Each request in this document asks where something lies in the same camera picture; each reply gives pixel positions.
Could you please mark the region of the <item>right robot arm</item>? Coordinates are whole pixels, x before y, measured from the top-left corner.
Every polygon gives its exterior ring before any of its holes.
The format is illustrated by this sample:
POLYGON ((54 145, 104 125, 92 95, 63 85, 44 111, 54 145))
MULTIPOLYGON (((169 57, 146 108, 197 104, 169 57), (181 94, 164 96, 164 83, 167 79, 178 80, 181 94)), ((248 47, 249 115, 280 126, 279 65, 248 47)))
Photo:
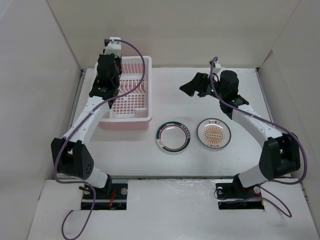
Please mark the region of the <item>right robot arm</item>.
POLYGON ((301 160, 297 137, 256 115, 249 102, 239 94, 239 79, 234 71, 222 71, 219 80, 214 80, 215 76, 215 73, 198 72, 179 89, 190 97, 197 94, 217 98, 222 112, 241 125, 261 146, 258 164, 236 174, 228 189, 235 196, 243 197, 253 186, 298 171, 301 160))

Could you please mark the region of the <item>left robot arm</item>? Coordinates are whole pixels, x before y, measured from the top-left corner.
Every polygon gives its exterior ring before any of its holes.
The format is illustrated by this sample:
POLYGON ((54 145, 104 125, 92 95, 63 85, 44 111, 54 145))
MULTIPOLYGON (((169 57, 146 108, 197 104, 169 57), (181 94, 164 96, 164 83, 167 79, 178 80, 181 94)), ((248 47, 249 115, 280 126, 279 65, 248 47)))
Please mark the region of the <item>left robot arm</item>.
POLYGON ((87 102, 73 126, 51 142, 55 173, 74 177, 94 187, 102 199, 111 195, 112 178, 94 163, 87 144, 119 94, 122 58, 114 53, 101 54, 87 102))

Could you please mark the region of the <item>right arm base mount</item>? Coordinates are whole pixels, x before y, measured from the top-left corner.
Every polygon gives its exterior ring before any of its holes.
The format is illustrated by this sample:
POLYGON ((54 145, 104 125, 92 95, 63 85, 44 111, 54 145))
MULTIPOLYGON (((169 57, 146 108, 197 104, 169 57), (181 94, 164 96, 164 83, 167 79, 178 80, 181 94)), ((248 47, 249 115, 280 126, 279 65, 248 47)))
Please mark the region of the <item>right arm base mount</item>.
POLYGON ((219 210, 264 210, 261 188, 236 188, 232 182, 216 182, 214 197, 219 210))

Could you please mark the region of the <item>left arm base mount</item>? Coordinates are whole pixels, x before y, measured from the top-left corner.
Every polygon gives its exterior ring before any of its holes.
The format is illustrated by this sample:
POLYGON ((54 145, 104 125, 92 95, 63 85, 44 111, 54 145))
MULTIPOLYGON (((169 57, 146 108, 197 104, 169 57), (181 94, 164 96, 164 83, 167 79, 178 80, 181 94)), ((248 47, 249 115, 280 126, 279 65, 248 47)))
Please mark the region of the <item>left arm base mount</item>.
MULTIPOLYGON (((81 210, 90 210, 93 202, 93 191, 87 186, 80 186, 82 191, 81 210)), ((128 183, 115 182, 110 194, 102 189, 95 189, 96 199, 93 210, 122 211, 127 209, 128 183)))

